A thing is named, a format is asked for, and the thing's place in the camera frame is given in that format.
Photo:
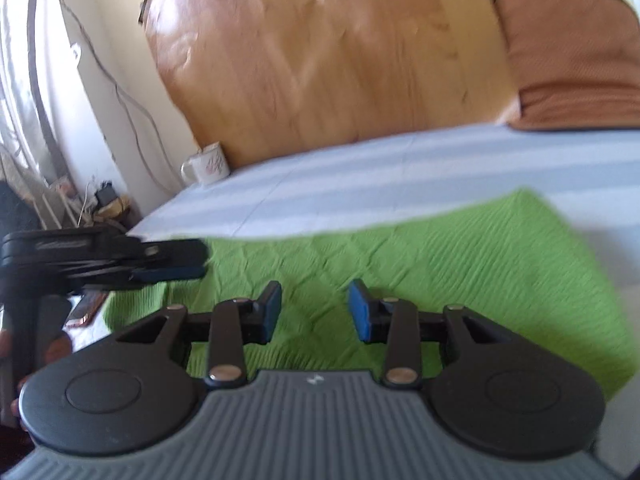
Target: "green blanket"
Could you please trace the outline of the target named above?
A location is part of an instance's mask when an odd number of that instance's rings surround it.
[[[236,296],[257,297],[269,280],[284,289],[273,341],[245,347],[257,368],[382,367],[384,346],[356,338],[346,287],[362,278],[374,292],[441,311],[463,303],[588,370],[610,397],[636,370],[636,346],[612,285],[583,241],[532,192],[436,218],[353,233],[268,241],[211,239],[200,282],[161,283],[113,294],[111,330],[181,303],[210,310]],[[204,372],[204,348],[189,372]],[[423,345],[425,375],[439,370]]]

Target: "mug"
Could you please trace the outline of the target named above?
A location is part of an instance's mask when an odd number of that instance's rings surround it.
[[[229,173],[229,166],[219,142],[191,155],[180,168],[182,179],[187,185],[195,182],[203,185],[213,184]]]

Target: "white bed sheet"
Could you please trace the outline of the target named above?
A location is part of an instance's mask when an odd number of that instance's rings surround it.
[[[593,248],[640,339],[640,132],[523,134],[481,124],[340,146],[191,186],[131,232],[287,237],[432,216],[527,186]],[[106,334],[101,319],[78,347]]]

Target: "logo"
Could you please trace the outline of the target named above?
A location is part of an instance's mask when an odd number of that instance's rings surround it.
[[[216,152],[214,156],[209,157],[205,171],[207,172],[207,174],[210,174],[210,175],[219,174],[222,172],[223,163],[224,161],[222,160],[222,156],[220,155],[219,152]]]
[[[315,374],[313,377],[306,378],[306,382],[312,386],[318,386],[318,384],[324,383],[324,377],[322,377],[322,375]]]

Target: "orange pillow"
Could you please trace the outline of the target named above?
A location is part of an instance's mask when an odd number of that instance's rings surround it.
[[[520,130],[640,126],[640,23],[623,0],[496,0]]]

